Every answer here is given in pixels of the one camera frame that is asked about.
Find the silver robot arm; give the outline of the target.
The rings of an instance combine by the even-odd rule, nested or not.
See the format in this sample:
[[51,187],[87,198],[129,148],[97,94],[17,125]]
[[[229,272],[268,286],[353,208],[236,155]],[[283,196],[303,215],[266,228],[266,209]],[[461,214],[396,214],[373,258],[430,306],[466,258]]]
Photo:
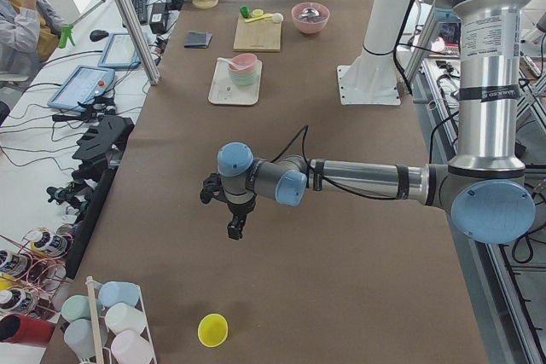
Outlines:
[[525,164],[515,153],[520,100],[520,13],[531,0],[434,0],[461,24],[456,152],[445,164],[377,165],[280,152],[256,158],[244,143],[218,152],[218,169],[203,183],[200,200],[224,202],[228,236],[242,237],[247,215],[263,196],[298,205],[306,190],[339,189],[356,196],[412,199],[439,208],[469,239],[507,244],[531,231],[535,199],[525,186]]

